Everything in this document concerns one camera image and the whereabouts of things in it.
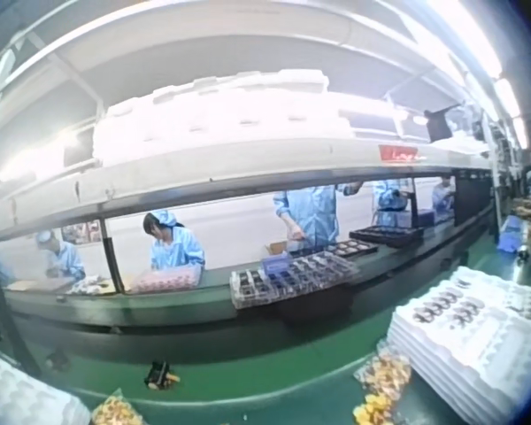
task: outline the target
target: bag of parts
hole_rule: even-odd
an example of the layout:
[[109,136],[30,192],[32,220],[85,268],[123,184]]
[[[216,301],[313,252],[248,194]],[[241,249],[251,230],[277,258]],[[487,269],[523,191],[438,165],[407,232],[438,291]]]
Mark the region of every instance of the bag of parts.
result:
[[122,390],[117,389],[92,413],[94,425],[147,425],[143,417],[136,412],[124,398]]

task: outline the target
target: overhead shelf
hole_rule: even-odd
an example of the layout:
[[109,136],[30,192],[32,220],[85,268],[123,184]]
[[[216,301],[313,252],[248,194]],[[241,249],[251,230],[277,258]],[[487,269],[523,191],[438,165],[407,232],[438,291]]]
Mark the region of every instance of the overhead shelf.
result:
[[[370,16],[331,9],[323,4],[147,2],[77,28],[20,66],[3,86],[0,129],[29,105],[69,81],[54,62],[48,60],[52,54],[77,72],[90,75],[102,64],[154,46],[225,35],[290,37],[330,44],[377,58],[410,74],[433,68],[419,46],[404,35],[384,27]],[[210,49],[209,54],[218,55],[219,52]],[[453,85],[440,72],[423,79],[454,99],[464,95],[462,88]],[[137,96],[137,93],[128,94],[130,96]]]
[[7,197],[0,201],[0,240],[159,207],[457,168],[489,170],[489,162],[432,145],[376,138],[206,145],[68,175]]

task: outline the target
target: red label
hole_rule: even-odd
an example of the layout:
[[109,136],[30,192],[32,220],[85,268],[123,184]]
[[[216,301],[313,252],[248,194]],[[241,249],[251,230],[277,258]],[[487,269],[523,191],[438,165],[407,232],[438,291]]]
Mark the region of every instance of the red label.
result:
[[380,145],[380,158],[384,162],[415,162],[419,149],[411,146]]

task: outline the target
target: white wall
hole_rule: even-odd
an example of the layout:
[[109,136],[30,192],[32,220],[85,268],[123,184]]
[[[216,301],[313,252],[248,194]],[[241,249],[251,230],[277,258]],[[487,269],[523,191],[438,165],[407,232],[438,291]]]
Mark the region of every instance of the white wall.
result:
[[[438,178],[416,181],[419,208],[431,208],[431,192]],[[207,268],[227,267],[263,258],[265,246],[286,240],[283,222],[273,210],[272,194],[223,199],[173,208],[178,221],[190,228],[204,247]],[[340,239],[351,230],[370,225],[373,216],[372,184],[353,197],[337,198]],[[122,275],[137,275],[150,266],[152,238],[143,233],[144,214],[109,220],[116,258]],[[101,243],[79,247],[87,274],[109,276]],[[33,236],[0,243],[2,260],[20,279],[43,276],[45,259]]]

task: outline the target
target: stacked foam tray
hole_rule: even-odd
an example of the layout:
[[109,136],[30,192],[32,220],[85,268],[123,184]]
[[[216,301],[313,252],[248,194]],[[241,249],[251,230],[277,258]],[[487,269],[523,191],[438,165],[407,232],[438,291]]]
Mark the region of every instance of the stacked foam tray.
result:
[[239,73],[155,90],[110,107],[93,135],[105,165],[216,143],[353,137],[318,70]]
[[0,425],[88,425],[90,418],[76,397],[0,359]]
[[263,268],[233,272],[232,302],[237,309],[266,305],[349,282],[358,267],[330,252],[294,259],[287,271],[266,274]]
[[388,340],[471,424],[507,423],[531,396],[531,289],[460,267],[394,312]]

